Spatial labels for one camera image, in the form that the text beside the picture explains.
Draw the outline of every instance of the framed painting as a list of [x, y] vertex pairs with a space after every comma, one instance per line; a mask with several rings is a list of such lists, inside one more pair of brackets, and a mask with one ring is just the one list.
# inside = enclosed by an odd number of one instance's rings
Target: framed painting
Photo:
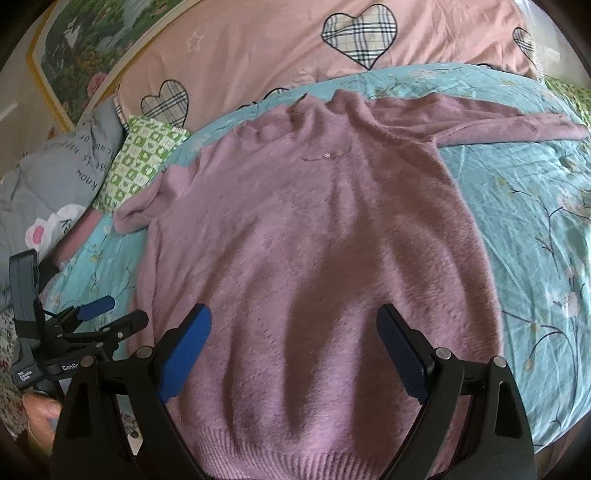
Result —
[[27, 54], [61, 127], [72, 130], [143, 50], [200, 0], [57, 0]]

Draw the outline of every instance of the pink blanket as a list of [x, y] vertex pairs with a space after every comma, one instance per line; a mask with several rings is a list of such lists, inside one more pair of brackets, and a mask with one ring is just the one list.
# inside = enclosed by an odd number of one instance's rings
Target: pink blanket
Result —
[[513, 0], [202, 0], [148, 47], [116, 98], [123, 120], [195, 132], [283, 89], [442, 62], [538, 75]]

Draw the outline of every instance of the metal screw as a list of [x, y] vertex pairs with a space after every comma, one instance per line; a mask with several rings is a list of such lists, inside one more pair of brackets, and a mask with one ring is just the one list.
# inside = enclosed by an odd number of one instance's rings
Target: metal screw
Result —
[[507, 366], [507, 360], [505, 360], [503, 357], [501, 357], [499, 355], [497, 355], [496, 357], [494, 357], [494, 359], [492, 361], [499, 368], [505, 368]]
[[150, 355], [152, 355], [153, 352], [153, 348], [148, 346], [148, 345], [144, 345], [138, 348], [138, 350], [136, 351], [135, 355], [138, 358], [148, 358]]
[[95, 362], [95, 358], [91, 355], [87, 355], [82, 360], [80, 360], [81, 367], [89, 367]]
[[449, 360], [452, 357], [452, 353], [447, 348], [438, 348], [435, 350], [435, 355], [441, 360]]

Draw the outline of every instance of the ribbed hem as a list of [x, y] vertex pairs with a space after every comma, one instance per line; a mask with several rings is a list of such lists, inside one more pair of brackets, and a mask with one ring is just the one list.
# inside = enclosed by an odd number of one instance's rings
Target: ribbed hem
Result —
[[374, 480], [386, 468], [351, 453], [291, 455], [233, 439], [226, 430], [196, 433], [193, 453], [201, 467], [220, 480]]

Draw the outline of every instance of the plaid heart patch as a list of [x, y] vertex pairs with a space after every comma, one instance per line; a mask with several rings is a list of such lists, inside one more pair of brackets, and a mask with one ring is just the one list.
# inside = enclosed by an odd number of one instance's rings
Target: plaid heart patch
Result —
[[322, 40], [371, 70], [392, 46], [397, 33], [398, 23], [392, 11], [385, 5], [375, 4], [358, 17], [332, 14], [324, 22]]
[[513, 30], [513, 40], [523, 52], [523, 54], [535, 65], [535, 69], [538, 71], [538, 76], [544, 76], [544, 68], [540, 62], [538, 51], [535, 48], [534, 38], [524, 28], [517, 27]]
[[141, 101], [142, 113], [148, 118], [181, 128], [189, 112], [189, 94], [176, 80], [166, 80], [158, 95], [146, 95]]

